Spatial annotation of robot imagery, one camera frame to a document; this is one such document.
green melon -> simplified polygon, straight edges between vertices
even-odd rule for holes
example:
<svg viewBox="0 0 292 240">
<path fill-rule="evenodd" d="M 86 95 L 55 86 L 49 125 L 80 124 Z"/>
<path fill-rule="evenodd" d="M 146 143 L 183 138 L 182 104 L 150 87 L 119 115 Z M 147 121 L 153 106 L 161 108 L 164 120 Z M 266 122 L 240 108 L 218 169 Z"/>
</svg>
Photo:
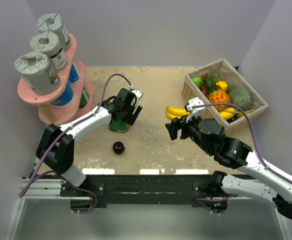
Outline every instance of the green melon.
<svg viewBox="0 0 292 240">
<path fill-rule="evenodd" d="M 252 97 L 249 91 L 245 89 L 235 89 L 230 93 L 230 102 L 237 105 L 244 111 L 247 111 L 251 108 Z"/>
</svg>

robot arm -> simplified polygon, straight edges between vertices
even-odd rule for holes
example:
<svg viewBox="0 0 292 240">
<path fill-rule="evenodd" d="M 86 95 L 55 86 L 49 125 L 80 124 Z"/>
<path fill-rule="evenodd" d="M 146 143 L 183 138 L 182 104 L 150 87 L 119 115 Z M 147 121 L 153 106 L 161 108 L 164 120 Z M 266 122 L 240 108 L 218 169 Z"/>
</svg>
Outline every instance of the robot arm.
<svg viewBox="0 0 292 240">
<path fill-rule="evenodd" d="M 143 93 L 140 90 L 122 88 L 117 96 L 103 101 L 97 113 L 95 112 L 98 107 L 95 107 L 86 115 L 60 127 L 54 124 L 47 126 L 39 143 L 36 156 L 40 159 L 57 136 L 68 127 L 71 127 L 72 129 L 60 139 L 59 145 L 54 146 L 48 153 L 44 163 L 72 185 L 89 189 L 90 185 L 86 181 L 86 176 L 73 163 L 75 144 L 96 129 L 118 120 L 122 120 L 132 126 L 142 110 L 141 106 L 138 106 L 135 110 L 142 96 Z M 87 120 L 75 124 L 90 115 L 92 116 Z"/>
<path fill-rule="evenodd" d="M 279 213 L 292 219 L 292 184 L 283 179 L 292 181 L 292 176 L 265 160 L 264 167 L 251 147 L 238 139 L 227 137 L 224 127 L 215 119 L 201 119 L 204 108 L 192 107 L 202 104 L 199 98 L 193 98 L 185 106 L 190 111 L 188 116 L 175 118 L 166 124 L 170 138 L 175 140 L 181 129 L 182 140 L 191 138 L 205 153 L 214 156 L 219 164 L 237 169 L 262 183 L 245 181 L 216 171 L 210 183 L 201 187 L 212 194 L 237 194 L 269 203 L 277 207 Z M 269 168 L 283 177 L 274 174 Z"/>
</svg>

fake fruit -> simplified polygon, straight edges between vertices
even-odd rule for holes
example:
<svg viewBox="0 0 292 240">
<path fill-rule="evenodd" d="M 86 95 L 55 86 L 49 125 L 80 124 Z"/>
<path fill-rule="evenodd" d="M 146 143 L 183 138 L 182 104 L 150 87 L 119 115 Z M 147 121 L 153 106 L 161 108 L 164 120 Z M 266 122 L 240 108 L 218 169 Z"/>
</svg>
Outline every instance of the fake fruit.
<svg viewBox="0 0 292 240">
<path fill-rule="evenodd" d="M 203 78 L 204 82 L 204 87 L 207 88 L 207 90 L 212 93 L 214 90 L 216 90 L 216 82 L 217 78 L 215 75 L 210 75 L 206 74 Z"/>
<path fill-rule="evenodd" d="M 173 115 L 173 114 L 171 114 L 171 113 L 168 112 L 168 111 L 167 111 L 167 117 L 168 117 L 170 120 L 173 120 L 174 118 L 181 118 L 181 116 Z"/>
<path fill-rule="evenodd" d="M 122 142 L 117 141 L 112 145 L 112 150 L 115 152 L 115 154 L 119 155 L 125 151 L 125 146 Z"/>
<path fill-rule="evenodd" d="M 208 96 L 208 100 L 213 103 L 230 103 L 230 97 L 224 90 L 215 90 Z M 215 108 L 218 112 L 227 108 L 226 105 L 216 105 Z"/>
<path fill-rule="evenodd" d="M 228 90 L 228 84 L 225 81 L 216 82 L 216 86 L 220 86 L 220 88 L 224 91 Z"/>
<path fill-rule="evenodd" d="M 226 109 L 220 112 L 220 115 L 223 119 L 228 120 L 235 116 L 235 113 L 234 113 L 235 111 L 236 109 L 234 109 L 233 107 L 227 107 Z"/>
<path fill-rule="evenodd" d="M 230 100 L 232 104 L 237 105 L 244 111 L 249 110 L 252 105 L 251 94 L 245 89 L 235 89 L 231 91 Z"/>
<path fill-rule="evenodd" d="M 244 114 L 242 114 L 242 113 L 237 113 L 237 114 L 236 114 L 236 118 L 237 118 L 237 119 L 239 119 L 239 118 L 241 118 L 241 117 L 243 117 L 243 116 L 244 116 Z"/>
<path fill-rule="evenodd" d="M 207 89 L 206 87 L 203 86 L 200 90 L 201 90 L 201 92 L 202 92 L 205 96 L 208 96 L 209 91 L 208 91 L 208 89 Z"/>
<path fill-rule="evenodd" d="M 167 107 L 167 112 L 172 114 L 172 115 L 180 116 L 180 117 L 189 114 L 189 112 L 186 111 L 184 108 L 175 108 L 175 107 L 171 107 L 171 106 Z"/>
<path fill-rule="evenodd" d="M 203 83 L 204 83 L 204 81 L 202 80 L 202 78 L 199 77 L 199 76 L 194 76 L 194 77 L 191 78 L 191 80 L 194 82 L 194 84 L 196 84 L 196 86 L 198 88 L 201 88 L 202 85 L 203 85 Z"/>
</svg>

banana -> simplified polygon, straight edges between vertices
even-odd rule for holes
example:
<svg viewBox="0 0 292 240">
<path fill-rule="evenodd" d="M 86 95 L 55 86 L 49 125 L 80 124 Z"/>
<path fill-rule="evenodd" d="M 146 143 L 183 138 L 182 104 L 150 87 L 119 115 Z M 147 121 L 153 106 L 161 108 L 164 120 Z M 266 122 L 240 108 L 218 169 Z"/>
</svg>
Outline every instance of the banana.
<svg viewBox="0 0 292 240">
<path fill-rule="evenodd" d="M 175 116 L 185 116 L 185 115 L 188 115 L 189 112 L 186 111 L 185 109 L 183 108 L 175 108 L 175 107 L 171 107 L 171 106 L 168 106 L 167 107 L 167 112 L 172 114 L 172 115 L 175 115 Z"/>
<path fill-rule="evenodd" d="M 171 114 L 170 112 L 167 111 L 167 117 L 170 119 L 170 120 L 173 120 L 174 118 L 181 118 L 180 116 L 175 116 L 173 114 Z"/>
</svg>

woven basket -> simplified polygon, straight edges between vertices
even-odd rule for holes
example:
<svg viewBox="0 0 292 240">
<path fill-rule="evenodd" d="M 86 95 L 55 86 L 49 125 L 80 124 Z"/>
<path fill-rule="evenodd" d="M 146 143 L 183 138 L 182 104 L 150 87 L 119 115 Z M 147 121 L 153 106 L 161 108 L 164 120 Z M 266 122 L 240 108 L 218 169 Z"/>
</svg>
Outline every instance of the woven basket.
<svg viewBox="0 0 292 240">
<path fill-rule="evenodd" d="M 262 97 L 252 88 L 252 86 L 225 59 L 217 60 L 186 74 L 184 87 L 181 93 L 186 101 L 199 97 L 199 99 L 201 99 L 205 104 L 210 103 L 201 90 L 191 80 L 191 77 L 202 76 L 205 74 L 216 75 L 219 80 L 226 81 L 232 90 L 246 89 L 251 93 L 253 99 L 251 108 L 254 109 L 254 111 L 248 114 L 248 116 L 252 122 L 254 122 L 268 107 L 268 103 L 262 99 Z M 213 106 L 207 107 L 201 115 L 201 118 L 216 119 L 219 124 L 225 127 L 225 132 L 227 135 L 231 135 L 248 126 L 248 122 L 244 117 L 228 123 L 220 116 L 220 113 Z"/>
</svg>

